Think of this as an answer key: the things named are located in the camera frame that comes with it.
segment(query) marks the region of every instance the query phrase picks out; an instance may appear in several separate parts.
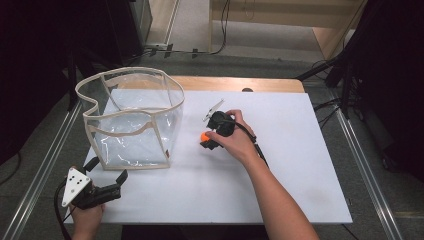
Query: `gray floor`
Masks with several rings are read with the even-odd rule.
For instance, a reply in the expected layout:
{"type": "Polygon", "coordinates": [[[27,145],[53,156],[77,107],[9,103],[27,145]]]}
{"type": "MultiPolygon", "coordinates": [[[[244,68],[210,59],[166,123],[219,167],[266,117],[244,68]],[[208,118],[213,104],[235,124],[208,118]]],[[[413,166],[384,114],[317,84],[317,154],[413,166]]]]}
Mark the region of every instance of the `gray floor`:
{"type": "MultiPolygon", "coordinates": [[[[201,26],[207,24],[207,15],[202,12],[207,11],[207,3],[207,0],[181,0],[170,39],[170,43],[174,44],[174,50],[190,51],[192,48],[198,48],[200,51],[207,50],[206,26],[201,26]]],[[[250,29],[249,26],[229,24],[227,48],[220,55],[198,56],[191,59],[190,55],[179,54],[164,58],[159,53],[154,57],[144,57],[133,65],[154,67],[174,75],[293,78],[322,59],[310,28],[280,26],[281,28],[278,27],[280,30],[277,31],[275,27],[278,26],[255,26],[254,29],[250,29]],[[281,36],[276,35],[276,32],[281,32],[281,36]]],[[[219,34],[219,30],[214,34],[214,48],[220,45],[219,34]]],[[[314,105],[331,98],[329,90],[317,77],[305,81],[304,87],[314,105]]],[[[32,179],[37,175],[39,166],[43,164],[44,157],[66,117],[67,101],[67,96],[64,96],[34,131],[21,150],[22,165],[19,171],[12,179],[0,186],[1,236],[6,232],[19,202],[27,193],[32,179]]],[[[317,119],[324,118],[331,111],[332,108],[318,111],[317,119]]],[[[423,239],[424,183],[417,181],[408,173],[386,171],[366,126],[355,114],[352,113],[350,116],[352,116],[350,123],[354,126],[366,159],[396,216],[395,221],[404,239],[423,239]],[[408,217],[405,213],[415,213],[417,216],[408,217]]],[[[85,159],[89,143],[84,138],[84,134],[83,121],[79,114],[57,156],[51,175],[45,182],[40,195],[37,196],[37,204],[26,210],[32,213],[28,219],[23,220],[26,221],[26,226],[20,233],[20,239],[60,239],[60,231],[52,207],[53,194],[69,166],[81,164],[85,159]]],[[[359,239],[387,239],[375,204],[370,198],[337,117],[332,117],[323,128],[323,136],[353,217],[353,224],[346,227],[359,239]]],[[[0,166],[0,179],[10,173],[16,162],[17,156],[0,166]]],[[[315,228],[322,239],[354,239],[341,225],[316,225],[315,228]]],[[[97,239],[120,239],[120,231],[119,225],[102,225],[97,239]]]]}

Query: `white tabletop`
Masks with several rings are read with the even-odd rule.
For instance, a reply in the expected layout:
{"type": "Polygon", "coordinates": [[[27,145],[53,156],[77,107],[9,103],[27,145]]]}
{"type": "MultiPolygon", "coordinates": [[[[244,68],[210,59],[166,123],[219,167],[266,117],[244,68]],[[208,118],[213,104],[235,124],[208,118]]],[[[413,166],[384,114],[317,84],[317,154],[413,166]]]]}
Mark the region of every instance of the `white tabletop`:
{"type": "MultiPolygon", "coordinates": [[[[200,146],[202,118],[242,109],[269,167],[312,223],[351,223],[331,158],[305,93],[185,91],[181,129],[171,168],[134,170],[120,199],[108,202],[102,221],[119,224],[258,224],[262,217],[243,166],[220,147],[200,146]]],[[[86,162],[94,157],[90,149],[86,162]]],[[[97,186],[115,183],[121,171],[88,175],[97,186]]]]}

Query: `metal rail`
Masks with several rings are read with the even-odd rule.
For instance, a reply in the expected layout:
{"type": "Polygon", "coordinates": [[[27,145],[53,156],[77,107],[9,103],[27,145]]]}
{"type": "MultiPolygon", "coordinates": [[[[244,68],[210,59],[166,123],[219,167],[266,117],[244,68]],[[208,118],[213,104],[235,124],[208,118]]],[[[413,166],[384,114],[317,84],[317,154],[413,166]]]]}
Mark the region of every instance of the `metal rail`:
{"type": "MultiPolygon", "coordinates": [[[[329,91],[332,98],[337,97],[337,94],[334,92],[334,90],[329,91]]],[[[371,170],[371,167],[361,148],[361,145],[359,144],[350,120],[346,120],[340,110],[337,111],[337,117],[352,150],[356,164],[358,165],[362,179],[364,180],[365,186],[367,187],[375,210],[377,211],[378,217],[380,218],[383,229],[386,232],[387,238],[393,240],[403,239],[390,206],[380,189],[374,173],[371,170]]]]}
{"type": "Polygon", "coordinates": [[[21,199],[16,209],[15,215],[13,216],[9,227],[3,236],[3,240],[19,239],[23,229],[25,228],[28,218],[31,215],[31,212],[37,203],[38,197],[40,196],[41,191],[43,190],[44,185],[50,176],[53,166],[56,163],[56,159],[62,150],[63,144],[68,137],[68,134],[75,122],[75,119],[78,116],[80,109],[81,102],[78,101],[76,106],[66,114],[65,119],[63,120],[63,123],[53,140],[53,143],[47,151],[47,154],[34,177],[34,180],[29,186],[24,197],[21,199]]]}

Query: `human hand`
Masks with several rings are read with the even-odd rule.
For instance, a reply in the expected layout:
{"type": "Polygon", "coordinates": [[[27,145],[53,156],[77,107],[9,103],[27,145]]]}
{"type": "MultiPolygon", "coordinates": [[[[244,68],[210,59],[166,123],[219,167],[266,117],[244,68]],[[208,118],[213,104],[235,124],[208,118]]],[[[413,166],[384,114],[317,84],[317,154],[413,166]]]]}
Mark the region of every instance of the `human hand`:
{"type": "MultiPolygon", "coordinates": [[[[244,121],[241,110],[229,110],[226,114],[234,116],[237,123],[243,125],[252,136],[255,136],[252,128],[244,121]]],[[[234,133],[231,136],[223,137],[216,132],[208,131],[206,136],[211,140],[221,144],[234,158],[242,164],[247,163],[252,158],[257,158],[257,151],[250,140],[249,136],[240,129],[237,125],[234,128],[234,133]]]]}
{"type": "Polygon", "coordinates": [[[102,220],[105,205],[101,204],[93,208],[82,210],[70,204],[69,208],[70,211],[73,210],[72,218],[74,220],[74,234],[72,239],[94,239],[102,220]]]}

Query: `human arm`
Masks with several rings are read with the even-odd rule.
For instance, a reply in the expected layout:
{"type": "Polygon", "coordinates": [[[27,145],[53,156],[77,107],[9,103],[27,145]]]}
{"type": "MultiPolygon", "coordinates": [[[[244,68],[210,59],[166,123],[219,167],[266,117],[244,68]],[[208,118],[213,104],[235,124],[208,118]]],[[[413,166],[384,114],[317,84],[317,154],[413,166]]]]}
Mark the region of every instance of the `human arm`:
{"type": "MultiPolygon", "coordinates": [[[[254,136],[251,127],[243,120],[240,110],[227,114],[235,117],[254,136]]],[[[215,132],[206,135],[221,144],[246,169],[255,189],[262,218],[270,239],[318,239],[318,236],[286,189],[275,178],[242,129],[235,127],[234,133],[222,137],[215,132]]]]}

